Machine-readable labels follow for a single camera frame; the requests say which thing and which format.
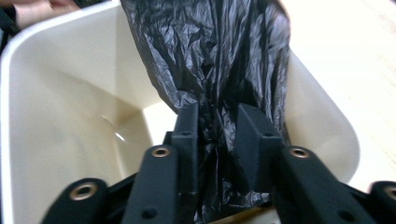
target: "metal grommet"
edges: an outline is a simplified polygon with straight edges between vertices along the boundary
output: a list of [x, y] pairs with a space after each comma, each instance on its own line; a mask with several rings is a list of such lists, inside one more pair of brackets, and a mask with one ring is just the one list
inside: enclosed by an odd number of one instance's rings
[[301, 159], [306, 159], [309, 157], [309, 153], [300, 148], [292, 148], [290, 150], [290, 154]]
[[91, 198], [91, 196], [93, 196], [97, 190], [98, 187], [95, 183], [93, 182], [83, 183], [75, 187], [70, 192], [70, 198], [73, 201], [82, 201]]
[[384, 191], [388, 194], [388, 196], [391, 199], [396, 200], [396, 187], [388, 186], [388, 187], [384, 188]]
[[169, 154], [171, 154], [171, 151], [169, 151], [169, 149], [165, 147], [156, 148], [151, 152], [151, 155], [154, 157], [165, 157]]

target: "black plastic bag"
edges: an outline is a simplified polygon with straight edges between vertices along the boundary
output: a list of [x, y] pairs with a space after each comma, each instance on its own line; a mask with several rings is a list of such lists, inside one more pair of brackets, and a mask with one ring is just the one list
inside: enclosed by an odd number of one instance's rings
[[152, 85], [176, 112], [199, 103], [205, 141], [195, 221], [268, 202], [233, 182], [239, 103], [260, 108], [284, 130], [290, 25], [275, 0], [121, 0]]

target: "crumpled plastic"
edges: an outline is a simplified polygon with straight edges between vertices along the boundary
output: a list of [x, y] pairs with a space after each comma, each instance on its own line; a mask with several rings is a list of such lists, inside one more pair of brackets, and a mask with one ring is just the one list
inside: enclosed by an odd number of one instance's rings
[[201, 151], [196, 223], [269, 202], [242, 193], [233, 165], [240, 103], [284, 126], [290, 22], [276, 0], [121, 0], [152, 85], [176, 112], [198, 103]]

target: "screw hole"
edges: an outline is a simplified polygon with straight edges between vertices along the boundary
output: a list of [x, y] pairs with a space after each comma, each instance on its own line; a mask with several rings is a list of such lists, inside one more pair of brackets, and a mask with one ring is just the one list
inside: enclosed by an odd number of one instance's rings
[[164, 148], [164, 147], [159, 147], [155, 150], [153, 150], [151, 152], [151, 155], [153, 155], [154, 157], [165, 157], [167, 155], [169, 155], [171, 152], [169, 151], [169, 149]]
[[97, 191], [97, 186], [93, 182], [78, 185], [70, 192], [73, 201], [82, 201], [91, 198]]
[[388, 196], [391, 199], [396, 200], [396, 187], [389, 186], [389, 187], [385, 188], [385, 192], [388, 194]]
[[147, 208], [142, 212], [142, 218], [152, 219], [157, 216], [157, 210], [155, 208]]
[[338, 216], [347, 222], [354, 222], [356, 219], [348, 211], [340, 210], [338, 211]]
[[303, 158], [303, 159], [309, 157], [309, 154], [305, 150], [302, 150], [302, 149], [299, 149], [299, 148], [292, 149], [290, 151], [290, 154], [295, 156], [295, 157]]

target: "white bin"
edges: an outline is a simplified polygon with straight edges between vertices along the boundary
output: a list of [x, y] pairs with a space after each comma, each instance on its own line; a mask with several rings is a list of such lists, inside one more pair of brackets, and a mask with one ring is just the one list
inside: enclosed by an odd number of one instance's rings
[[[151, 86], [117, 4], [23, 31], [1, 68], [4, 223], [39, 222], [80, 178], [112, 185], [135, 173], [144, 150], [174, 128], [176, 115]], [[353, 129], [293, 54], [288, 82], [291, 142], [314, 150], [347, 182], [359, 163]]]

